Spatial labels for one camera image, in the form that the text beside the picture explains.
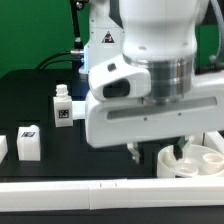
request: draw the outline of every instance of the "label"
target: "label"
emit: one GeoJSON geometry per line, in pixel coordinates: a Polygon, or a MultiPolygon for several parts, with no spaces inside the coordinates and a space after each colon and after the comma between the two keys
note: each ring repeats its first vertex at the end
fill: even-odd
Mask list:
{"type": "Polygon", "coordinates": [[[114,43],[114,39],[113,39],[110,31],[107,32],[107,34],[104,37],[102,43],[108,43],[108,44],[113,44],[114,43]]]}
{"type": "Polygon", "coordinates": [[[24,138],[32,138],[35,135],[36,132],[24,132],[22,134],[22,137],[24,138]]]}
{"type": "Polygon", "coordinates": [[[59,119],[69,118],[69,110],[59,110],[59,119]]]}

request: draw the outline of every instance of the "black label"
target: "black label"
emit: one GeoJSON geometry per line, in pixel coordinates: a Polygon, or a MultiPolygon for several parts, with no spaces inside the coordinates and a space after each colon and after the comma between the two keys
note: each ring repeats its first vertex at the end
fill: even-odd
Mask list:
{"type": "Polygon", "coordinates": [[[22,137],[24,138],[32,138],[35,135],[36,132],[24,132],[22,134],[22,137]]]}
{"type": "Polygon", "coordinates": [[[69,110],[59,110],[59,119],[69,118],[69,110]]]}

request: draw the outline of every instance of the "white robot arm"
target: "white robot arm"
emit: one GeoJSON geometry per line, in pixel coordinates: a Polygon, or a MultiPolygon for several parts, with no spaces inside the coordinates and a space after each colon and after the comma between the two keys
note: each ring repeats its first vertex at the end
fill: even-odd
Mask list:
{"type": "Polygon", "coordinates": [[[224,129],[224,73],[194,75],[195,25],[208,3],[120,0],[122,54],[90,70],[86,100],[90,145],[224,129]]]}

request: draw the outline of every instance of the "small white box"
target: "small white box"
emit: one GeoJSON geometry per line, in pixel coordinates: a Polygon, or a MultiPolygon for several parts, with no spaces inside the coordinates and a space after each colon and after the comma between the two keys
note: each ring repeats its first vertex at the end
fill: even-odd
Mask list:
{"type": "Polygon", "coordinates": [[[6,136],[0,135],[0,163],[4,159],[7,152],[8,152],[8,146],[6,142],[6,136]]]}
{"type": "Polygon", "coordinates": [[[20,127],[17,136],[19,160],[40,161],[40,129],[32,125],[20,127]]]}

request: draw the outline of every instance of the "black table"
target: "black table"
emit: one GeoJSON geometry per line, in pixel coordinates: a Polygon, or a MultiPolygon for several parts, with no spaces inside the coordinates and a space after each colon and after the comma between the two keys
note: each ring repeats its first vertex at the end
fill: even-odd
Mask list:
{"type": "MultiPolygon", "coordinates": [[[[55,128],[53,96],[67,84],[73,100],[85,100],[86,80],[71,70],[18,70],[0,80],[0,135],[8,154],[0,164],[1,182],[58,181],[156,177],[158,151],[170,139],[140,145],[143,163],[136,165],[125,145],[94,149],[86,143],[84,121],[55,128]],[[37,125],[41,161],[19,161],[16,139],[21,126],[37,125]]],[[[224,207],[112,209],[0,213],[0,223],[223,223],[224,207]]]]}

